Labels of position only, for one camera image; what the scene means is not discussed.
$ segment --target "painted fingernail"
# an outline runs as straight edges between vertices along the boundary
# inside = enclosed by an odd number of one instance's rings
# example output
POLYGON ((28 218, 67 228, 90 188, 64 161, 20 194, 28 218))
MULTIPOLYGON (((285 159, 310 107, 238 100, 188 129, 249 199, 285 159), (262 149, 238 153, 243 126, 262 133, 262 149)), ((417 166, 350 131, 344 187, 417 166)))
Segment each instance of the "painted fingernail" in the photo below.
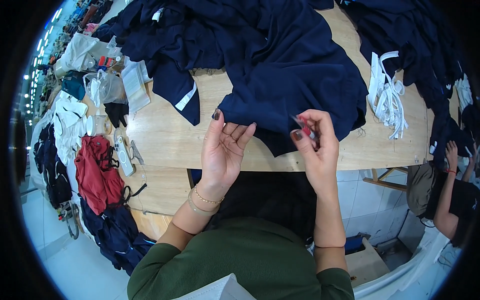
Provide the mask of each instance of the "painted fingernail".
POLYGON ((215 113, 213 114, 213 118, 215 121, 218 121, 220 118, 220 110, 218 108, 215 109, 215 113))
POLYGON ((290 135, 292 136, 292 139, 294 139, 294 140, 297 141, 297 142, 298 142, 299 140, 301 140, 301 138, 302 138, 302 135, 301 135, 301 133, 300 133, 300 130, 294 131, 294 132, 292 132, 290 135))

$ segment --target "bracelet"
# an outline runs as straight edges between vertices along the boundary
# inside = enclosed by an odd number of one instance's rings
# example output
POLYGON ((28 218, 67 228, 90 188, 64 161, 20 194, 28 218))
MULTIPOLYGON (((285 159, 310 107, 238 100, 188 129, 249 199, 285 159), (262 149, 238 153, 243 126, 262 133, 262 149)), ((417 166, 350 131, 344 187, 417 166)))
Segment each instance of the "bracelet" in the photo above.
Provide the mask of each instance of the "bracelet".
POLYGON ((220 199, 220 201, 209 201, 209 200, 203 198, 202 196, 200 196, 200 195, 198 194, 198 192, 197 192, 197 186, 196 186, 196 185, 194 186, 193 190, 195 191, 195 194, 197 195, 197 197, 198 197, 200 200, 202 200, 202 201, 204 201, 204 202, 207 202, 207 203, 220 204, 220 203, 222 203, 223 199, 225 199, 225 197, 222 197, 222 199, 220 199))
POLYGON ((218 209, 220 208, 220 206, 217 206, 214 210, 212 211, 206 211, 206 210, 202 210, 200 208, 198 208, 195 203, 193 203, 193 200, 192 200, 192 191, 193 189, 190 190, 190 193, 188 193, 188 198, 187 198, 187 201, 188 201, 188 205, 190 206, 190 208, 198 213, 199 215, 202 215, 202 216, 213 216, 214 214, 217 213, 218 209))

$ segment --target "red garment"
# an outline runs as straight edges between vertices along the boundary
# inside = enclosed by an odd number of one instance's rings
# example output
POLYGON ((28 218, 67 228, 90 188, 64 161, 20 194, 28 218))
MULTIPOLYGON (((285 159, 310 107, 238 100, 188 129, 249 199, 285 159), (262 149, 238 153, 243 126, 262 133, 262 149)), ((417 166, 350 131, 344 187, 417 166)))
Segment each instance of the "red garment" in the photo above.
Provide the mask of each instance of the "red garment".
POLYGON ((118 203, 124 182, 114 167, 107 167, 110 142, 101 135, 84 136, 82 148, 75 158, 78 192, 88 206, 100 215, 107 204, 118 203))

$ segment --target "khaki pants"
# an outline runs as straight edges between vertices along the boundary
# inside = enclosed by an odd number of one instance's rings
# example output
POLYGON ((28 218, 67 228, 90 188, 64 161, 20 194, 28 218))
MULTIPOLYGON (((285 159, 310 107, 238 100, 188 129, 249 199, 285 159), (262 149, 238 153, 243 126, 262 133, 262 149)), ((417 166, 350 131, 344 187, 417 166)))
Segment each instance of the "khaki pants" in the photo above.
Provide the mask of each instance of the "khaki pants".
POLYGON ((435 179, 435 169, 429 163, 408 167, 407 204, 416 216, 427 209, 435 179))

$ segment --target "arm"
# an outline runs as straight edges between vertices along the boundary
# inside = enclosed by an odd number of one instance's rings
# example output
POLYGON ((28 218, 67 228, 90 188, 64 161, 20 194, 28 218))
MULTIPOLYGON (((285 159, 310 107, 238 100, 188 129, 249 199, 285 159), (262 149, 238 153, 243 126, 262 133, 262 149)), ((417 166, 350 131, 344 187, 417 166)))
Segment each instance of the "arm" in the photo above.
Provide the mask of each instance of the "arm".
MULTIPOLYGON (((448 142, 445 153, 449 169, 452 171, 456 171, 457 147, 455 142, 448 142)), ((448 177, 445 180, 444 187, 442 188, 442 192, 440 193, 437 210, 435 212, 435 216, 433 217, 433 223, 435 224, 435 227, 437 227, 438 231, 448 237, 450 240, 453 239, 456 231, 456 226, 458 224, 458 217, 449 212, 450 203, 452 201, 452 190, 453 184, 455 182, 455 176, 455 173, 448 172, 448 177)))
MULTIPOLYGON (((197 184, 197 193, 211 202, 219 202, 235 182, 243 159, 243 150, 255 132, 256 124, 250 126, 224 124, 223 113, 216 109, 210 122, 202 147, 202 179, 197 184)), ((211 212, 219 204, 203 201, 192 191, 192 202, 203 211, 211 212)), ((194 212, 188 202, 173 216, 165 233, 157 243, 167 243, 183 251, 194 235, 200 233, 211 216, 194 212)))
POLYGON ((344 249, 346 237, 336 184, 338 139, 327 112, 309 109, 300 115, 308 120, 308 125, 320 136, 318 151, 315 152, 314 142, 304 132, 297 130, 291 133, 295 146, 305 160, 307 178, 317 193, 313 232, 317 273, 329 268, 347 271, 344 249))

